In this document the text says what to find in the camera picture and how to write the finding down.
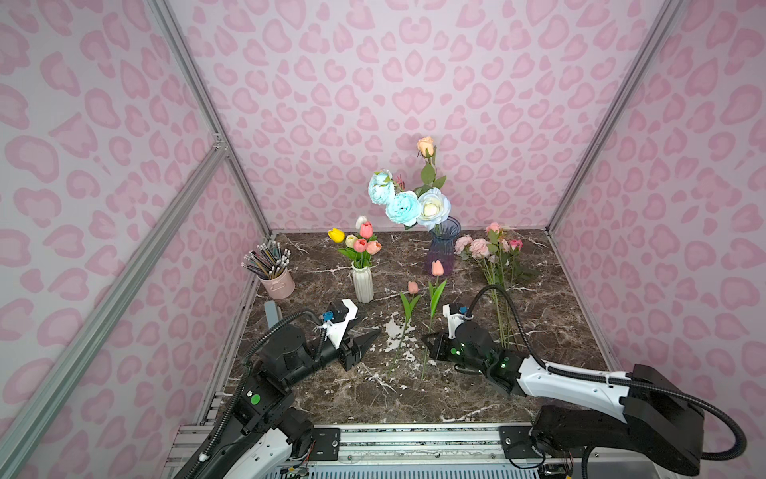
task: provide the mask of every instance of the white vase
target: white vase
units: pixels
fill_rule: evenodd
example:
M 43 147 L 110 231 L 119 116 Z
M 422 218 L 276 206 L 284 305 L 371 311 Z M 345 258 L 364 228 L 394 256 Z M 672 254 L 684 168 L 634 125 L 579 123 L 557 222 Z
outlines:
M 356 267 L 353 266 L 351 277 L 354 280 L 354 289 L 356 290 L 356 299 L 360 303 L 369 303 L 372 301 L 372 271 L 369 266 Z

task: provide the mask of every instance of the black cable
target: black cable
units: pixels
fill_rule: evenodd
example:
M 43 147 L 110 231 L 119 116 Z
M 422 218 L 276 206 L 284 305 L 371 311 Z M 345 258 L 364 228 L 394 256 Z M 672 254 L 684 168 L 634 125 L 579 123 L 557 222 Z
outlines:
M 588 458 L 591 456 L 591 452 L 595 449 L 594 446 L 588 446 L 582 453 L 582 462 L 580 463 L 580 475 L 582 479 L 588 479 Z
M 567 378 L 581 379 L 584 381 L 591 381 L 591 382 L 601 382 L 604 384 L 607 383 L 607 379 L 604 376 L 597 376 L 595 374 L 584 374 L 581 372 L 572 372 L 572 371 L 567 371 L 565 369 L 559 369 L 555 366 L 548 366 L 548 364 L 542 358 L 540 358 L 540 356 L 538 356 L 537 353 L 535 353 L 535 350 L 532 348 L 532 344 L 529 342 L 527 333 L 526 331 L 524 331 L 524 326 L 522 326 L 522 321 L 519 319 L 519 312 L 516 309 L 516 305 L 513 303 L 513 300 L 508 295 L 508 292 L 502 289 L 501 287 L 497 286 L 496 284 L 488 284 L 487 286 L 483 287 L 479 291 L 479 293 L 476 294 L 476 296 L 473 298 L 473 301 L 471 302 L 471 305 L 468 307 L 468 311 L 466 312 L 466 317 L 469 317 L 469 318 L 473 317 L 473 308 L 476 307 L 476 304 L 479 302 L 479 299 L 482 297 L 482 295 L 484 295 L 485 292 L 492 289 L 499 291 L 502 294 L 502 296 L 506 299 L 506 302 L 508 303 L 508 306 L 511 309 L 511 313 L 513 314 L 513 319 L 516 322 L 516 327 L 519 328 L 519 332 L 522 335 L 522 341 L 524 341 L 524 346 L 526 346 L 526 349 L 529 350 L 529 355 L 535 360 L 536 363 L 540 365 L 541 368 L 545 369 L 546 371 L 552 374 L 557 374 L 559 376 L 564 376 Z M 739 424 L 737 424 L 737 422 L 734 419 L 732 419 L 731 416 L 723 412 L 721 409 L 710 404 L 709 402 L 703 401 L 702 399 L 697 398 L 693 395 L 686 394 L 685 392 L 674 391 L 672 389 L 663 388 L 661 386 L 657 386 L 654 384 L 649 384 L 648 382 L 633 381 L 631 379 L 609 378 L 609 384 L 624 385 L 629 388 L 644 389 L 651 392 L 659 392 L 664 395 L 673 396 L 678 399 L 682 399 L 683 401 L 686 401 L 689 404 L 693 404 L 702 409 L 705 409 L 707 412 L 714 415 L 716 418 L 720 419 L 732 431 L 732 434 L 734 435 L 734 444 L 726 451 L 703 452 L 702 459 L 706 461 L 728 461 L 730 459 L 738 458 L 739 456 L 745 453 L 745 449 L 748 446 L 748 439 L 745 437 L 745 432 L 742 431 L 742 428 L 739 426 Z
M 208 442 L 208 445 L 205 446 L 205 449 L 200 454 L 204 454 L 205 456 L 208 456 L 208 458 L 204 461 L 200 461 L 199 456 L 197 456 L 197 461 L 193 466 L 191 466 L 191 469 L 189 469 L 189 472 L 186 473 L 184 479 L 193 479 L 194 477 L 197 477 L 197 474 L 200 471 L 200 466 L 211 460 L 211 452 L 215 446 L 221 442 L 221 436 L 224 434 L 224 429 L 226 429 L 226 426 L 229 423 L 229 419 L 231 419 L 231 415 L 234 414 L 234 407 L 237 404 L 237 398 L 242 395 L 245 382 L 250 376 L 250 358 L 252 358 L 253 354 L 255 354 L 260 348 L 264 347 L 264 344 L 266 344 L 266 342 L 268 342 L 268 340 L 270 340 L 271 337 L 277 333 L 277 331 L 281 330 L 287 324 L 292 323 L 295 319 L 301 317 L 304 314 L 307 315 L 314 323 L 319 325 L 322 324 L 313 311 L 308 308 L 303 309 L 297 313 L 293 313 L 287 317 L 284 317 L 277 324 L 273 325 L 263 336 L 258 339 L 258 341 L 253 343 L 252 346 L 250 346 L 250 348 L 244 354 L 244 358 L 242 359 L 244 372 L 242 376 L 240 376 L 239 382 L 237 383 L 237 388 L 234 390 L 234 394 L 229 399 L 228 404 L 226 404 L 226 409 L 224 410 L 224 414 L 221 416 L 221 420 L 216 423 L 216 427 L 210 435 L 210 441 Z
M 510 450 L 510 449 L 513 449 L 514 447 L 516 447 L 516 446 L 518 446 L 518 445 L 520 445 L 520 444 L 525 444 L 525 443 L 526 443 L 526 441 L 518 441 L 518 442 L 514 442 L 513 444 L 511 444 L 510 446 L 508 446 L 508 449 L 509 449 L 509 450 Z M 522 467 L 522 466 L 519 466 L 517 463 L 513 462 L 513 459 L 511 459 L 511 458 L 508 458 L 508 460 L 510 461 L 511 465 L 512 465 L 514 468 L 516 468 L 516 469 L 537 469 L 537 468 L 539 468 L 540 466 L 542 466 L 543 464 L 545 464 L 545 452 L 543 452 L 543 453 L 542 453 L 542 461 L 540 461 L 539 463 L 537 463 L 537 464 L 534 464 L 534 465 L 532 465 L 532 466 L 524 466 L 524 467 Z

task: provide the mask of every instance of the brown marble surface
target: brown marble surface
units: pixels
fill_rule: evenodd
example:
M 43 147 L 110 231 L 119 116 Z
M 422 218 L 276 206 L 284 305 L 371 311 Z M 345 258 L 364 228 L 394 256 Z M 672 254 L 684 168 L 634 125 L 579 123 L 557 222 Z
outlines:
M 465 231 L 474 238 L 483 231 Z M 542 231 L 515 232 L 524 241 L 522 263 L 539 271 L 528 284 L 514 287 L 512 297 L 530 333 L 533 347 L 540 355 L 556 363 L 592 369 L 605 369 L 590 328 L 571 292 L 554 252 Z M 401 423 L 463 421 L 529 421 L 536 415 L 541 399 L 504 397 L 480 376 L 466 376 L 453 370 L 452 364 L 427 365 L 421 380 L 424 348 L 416 338 L 427 331 L 429 298 L 423 273 L 423 260 L 430 244 L 427 232 L 381 233 L 383 250 L 374 256 L 372 269 L 375 299 L 364 305 L 367 319 L 355 331 L 381 328 L 381 335 L 362 364 L 346 372 L 333 364 L 296 388 L 294 406 L 305 410 L 316 424 L 334 422 Z M 317 233 L 280 235 L 283 247 L 292 250 L 291 273 L 296 283 L 293 295 L 277 301 L 283 314 L 301 307 L 321 313 L 331 300 L 346 297 L 356 300 L 349 260 L 336 252 L 337 245 L 327 235 Z M 412 323 L 394 364 L 393 346 L 399 343 L 404 325 L 404 308 L 399 291 L 407 290 L 408 281 L 417 281 L 424 297 L 413 312 Z M 459 300 L 470 303 L 486 284 L 480 269 L 470 261 L 456 258 L 440 304 Z M 253 313 L 242 338 L 239 354 L 265 332 L 265 297 L 258 291 Z M 495 307 L 485 295 L 474 312 L 474 320 L 497 337 Z M 316 331 L 303 320 L 298 324 L 309 340 Z M 434 320 L 434 330 L 445 330 L 446 320 Z M 232 392 L 241 369 L 235 362 L 227 392 Z

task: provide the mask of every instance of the pink wall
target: pink wall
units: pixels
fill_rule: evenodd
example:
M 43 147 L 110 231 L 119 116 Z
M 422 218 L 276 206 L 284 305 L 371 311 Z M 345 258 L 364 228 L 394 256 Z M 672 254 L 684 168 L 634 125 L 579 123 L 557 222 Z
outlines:
M 463 226 L 545 225 L 662 2 L 171 3 L 271 227 L 327 229 L 425 135 Z
M 579 192 L 559 246 L 625 369 L 658 368 L 735 418 L 766 468 L 766 7 L 692 3 Z M 731 444 L 705 422 L 708 450 Z
M 0 19 L 2 435 L 211 137 L 140 0 Z
M 200 407 L 245 284 L 241 257 L 256 240 L 222 165 L 21 477 L 158 475 Z

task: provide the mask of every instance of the aluminum frame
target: aluminum frame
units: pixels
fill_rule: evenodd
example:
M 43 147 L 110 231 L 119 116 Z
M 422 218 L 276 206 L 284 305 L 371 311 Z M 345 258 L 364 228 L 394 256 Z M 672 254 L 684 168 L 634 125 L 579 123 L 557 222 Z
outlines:
M 612 131 L 614 131 L 614 127 L 620 121 L 620 117 L 630 102 L 630 98 L 633 97 L 633 94 L 638 89 L 652 60 L 660 52 L 660 48 L 680 17 L 679 13 L 686 7 L 687 3 L 688 0 L 665 0 L 665 3 L 660 7 L 660 13 L 654 19 L 654 23 L 652 23 L 646 38 L 643 39 L 643 43 L 633 59 L 630 69 L 625 74 L 625 80 L 623 80 L 620 88 L 614 95 L 607 114 L 601 121 L 601 125 L 596 129 L 593 139 L 585 150 L 582 161 L 574 171 L 572 179 L 561 195 L 561 201 L 556 206 L 546 230 L 555 232 L 561 225 L 567 210 L 569 210 L 569 206 L 574 201 L 586 176 L 601 154 L 604 144 L 609 139 Z
M 0 441 L 0 479 L 24 467 L 227 155 L 218 146 L 208 152 L 18 413 Z
M 157 24 L 168 42 L 170 50 L 175 57 L 176 63 L 181 68 L 181 72 L 188 83 L 191 93 L 197 99 L 197 103 L 200 106 L 202 116 L 205 117 L 205 121 L 208 122 L 212 133 L 216 139 L 221 143 L 221 148 L 228 151 L 231 155 L 227 156 L 226 160 L 231 166 L 231 170 L 234 172 L 234 178 L 237 181 L 237 185 L 243 192 L 244 197 L 247 200 L 247 205 L 253 212 L 256 218 L 256 223 L 267 238 L 271 235 L 271 227 L 268 220 L 258 205 L 258 200 L 255 197 L 255 192 L 250 187 L 250 182 L 247 181 L 242 164 L 237 157 L 234 149 L 231 148 L 231 141 L 226 134 L 221 118 L 218 116 L 218 112 L 213 105 L 210 93 L 205 88 L 205 82 L 202 80 L 202 76 L 199 73 L 197 64 L 192 57 L 191 50 L 186 43 L 185 37 L 178 25 L 178 19 L 175 17 L 167 0 L 146 0 L 149 3 L 149 7 L 152 9 L 154 16 L 157 20 Z

